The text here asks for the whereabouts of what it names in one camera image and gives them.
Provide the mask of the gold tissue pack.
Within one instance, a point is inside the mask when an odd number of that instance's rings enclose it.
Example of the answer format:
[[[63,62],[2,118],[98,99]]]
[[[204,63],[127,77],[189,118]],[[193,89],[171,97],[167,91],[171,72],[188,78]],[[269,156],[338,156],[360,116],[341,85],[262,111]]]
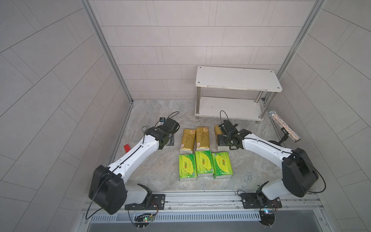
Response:
[[[216,149],[217,151],[220,151],[220,152],[228,152],[229,151],[229,146],[218,146],[217,145],[217,136],[219,134],[223,134],[221,129],[219,128],[219,126],[215,125],[214,127],[214,132],[215,132],[215,137],[216,137]]]
[[[196,129],[196,151],[210,151],[208,127],[198,127]]]
[[[180,146],[181,155],[194,153],[195,139],[196,139],[195,129],[184,129]]]

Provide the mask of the green tissue pack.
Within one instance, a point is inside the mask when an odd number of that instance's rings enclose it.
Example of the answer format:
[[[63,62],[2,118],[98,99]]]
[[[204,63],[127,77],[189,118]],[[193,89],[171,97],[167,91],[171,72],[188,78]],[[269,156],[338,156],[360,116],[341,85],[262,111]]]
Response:
[[[196,151],[195,158],[198,176],[212,176],[214,174],[211,151]]]
[[[196,159],[194,154],[179,155],[179,179],[180,181],[192,181],[197,179]]]
[[[231,178],[233,170],[228,152],[212,153],[214,179]]]

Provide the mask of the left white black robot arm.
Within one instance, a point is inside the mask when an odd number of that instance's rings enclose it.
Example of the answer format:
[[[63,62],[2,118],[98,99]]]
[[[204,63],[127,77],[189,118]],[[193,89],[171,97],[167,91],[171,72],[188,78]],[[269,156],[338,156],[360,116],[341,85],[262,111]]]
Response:
[[[143,161],[168,144],[179,128],[178,122],[167,118],[162,125],[147,129],[143,139],[120,159],[107,167],[98,166],[93,172],[89,199],[110,215],[123,206],[129,210],[148,209],[152,190],[143,184],[127,187],[126,183]]]

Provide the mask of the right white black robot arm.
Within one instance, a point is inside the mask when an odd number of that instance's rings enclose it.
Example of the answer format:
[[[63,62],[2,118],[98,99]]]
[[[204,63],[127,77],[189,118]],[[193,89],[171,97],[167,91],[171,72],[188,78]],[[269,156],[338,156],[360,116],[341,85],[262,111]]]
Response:
[[[320,174],[304,150],[290,150],[263,140],[248,130],[238,131],[237,125],[232,125],[229,120],[225,120],[218,127],[230,150],[240,148],[252,151],[282,169],[281,179],[268,181],[256,191],[261,206],[289,194],[303,197],[319,179]]]

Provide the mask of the white two-tier shelf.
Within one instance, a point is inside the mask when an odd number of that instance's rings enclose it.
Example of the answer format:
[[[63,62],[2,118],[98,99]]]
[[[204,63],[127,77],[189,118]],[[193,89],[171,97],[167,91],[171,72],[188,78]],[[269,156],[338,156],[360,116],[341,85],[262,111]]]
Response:
[[[282,91],[282,86],[273,70],[198,66],[196,74],[197,97],[196,117],[218,118],[221,110],[231,119],[262,121],[266,108],[260,99],[264,92],[274,94]],[[202,88],[222,90],[257,91],[255,99],[232,97],[201,96]]]

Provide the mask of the red small block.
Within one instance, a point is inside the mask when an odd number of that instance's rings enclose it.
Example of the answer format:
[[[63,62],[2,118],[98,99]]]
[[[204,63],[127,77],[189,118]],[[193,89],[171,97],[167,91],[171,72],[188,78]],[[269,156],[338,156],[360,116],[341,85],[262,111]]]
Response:
[[[124,150],[125,150],[126,153],[128,153],[131,150],[131,148],[128,144],[126,144],[126,145],[124,145]]]

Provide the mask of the sparkly tube on black stand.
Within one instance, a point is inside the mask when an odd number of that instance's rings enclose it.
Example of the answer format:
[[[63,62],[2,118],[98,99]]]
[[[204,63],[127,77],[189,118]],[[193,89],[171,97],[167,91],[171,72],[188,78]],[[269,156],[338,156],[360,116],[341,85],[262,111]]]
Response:
[[[281,146],[288,138],[295,143],[301,140],[298,134],[274,110],[268,112],[268,117],[280,127],[281,132],[284,134],[278,142],[270,141],[271,143]]]

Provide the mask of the left circuit board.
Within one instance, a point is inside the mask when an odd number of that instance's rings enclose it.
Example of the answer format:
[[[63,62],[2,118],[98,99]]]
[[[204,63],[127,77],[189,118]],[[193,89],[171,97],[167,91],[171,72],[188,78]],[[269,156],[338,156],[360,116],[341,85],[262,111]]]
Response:
[[[139,216],[136,216],[134,218],[134,225],[139,229],[145,229],[151,222],[153,222],[155,219],[155,216],[150,213],[141,214]]]

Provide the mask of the circuit board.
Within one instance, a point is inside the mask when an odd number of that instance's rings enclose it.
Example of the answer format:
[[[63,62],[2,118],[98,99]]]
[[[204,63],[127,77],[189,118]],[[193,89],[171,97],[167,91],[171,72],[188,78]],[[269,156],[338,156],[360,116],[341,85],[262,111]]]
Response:
[[[272,227],[275,222],[275,213],[273,211],[262,210],[259,211],[260,223],[264,226]]]
[[[136,216],[134,218],[134,225],[139,229],[145,229],[151,222],[153,222],[155,219],[155,216],[150,213],[141,214],[139,216]]]

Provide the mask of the right circuit board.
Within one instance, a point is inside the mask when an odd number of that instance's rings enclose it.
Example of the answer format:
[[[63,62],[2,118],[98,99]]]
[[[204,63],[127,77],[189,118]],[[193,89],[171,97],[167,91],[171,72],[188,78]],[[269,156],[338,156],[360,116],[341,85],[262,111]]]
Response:
[[[275,213],[273,211],[262,210],[259,211],[260,223],[264,226],[272,227],[275,222]]]

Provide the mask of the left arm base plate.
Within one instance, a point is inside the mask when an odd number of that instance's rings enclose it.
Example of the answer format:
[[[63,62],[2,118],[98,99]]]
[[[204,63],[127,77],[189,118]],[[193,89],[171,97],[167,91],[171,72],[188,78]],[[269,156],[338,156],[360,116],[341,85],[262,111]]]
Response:
[[[152,194],[151,199],[146,198],[142,204],[130,204],[124,207],[125,210],[163,210],[165,205],[165,194]]]

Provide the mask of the aluminium rail frame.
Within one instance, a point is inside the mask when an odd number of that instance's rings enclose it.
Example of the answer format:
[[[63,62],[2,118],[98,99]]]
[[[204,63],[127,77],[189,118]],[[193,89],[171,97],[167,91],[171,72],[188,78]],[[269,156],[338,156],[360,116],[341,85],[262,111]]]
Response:
[[[163,210],[139,210],[130,212],[206,212],[206,211],[260,211],[263,209],[244,209],[238,193],[250,193],[251,190],[195,190],[195,191],[154,191],[152,194],[165,194],[166,200]],[[299,198],[294,195],[280,197],[282,208],[272,211],[285,210],[324,210],[328,203],[322,194],[308,193]],[[115,213],[123,213],[125,205]]]

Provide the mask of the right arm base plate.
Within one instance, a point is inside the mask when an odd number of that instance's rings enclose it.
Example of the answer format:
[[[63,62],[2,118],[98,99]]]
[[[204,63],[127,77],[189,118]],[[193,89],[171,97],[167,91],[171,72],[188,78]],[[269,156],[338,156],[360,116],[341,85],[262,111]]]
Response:
[[[276,198],[275,200],[267,200],[266,202],[259,202],[256,193],[238,193],[241,197],[243,208],[244,209],[263,209],[263,208],[271,208],[274,210],[278,210],[282,208],[282,203],[280,198]]]

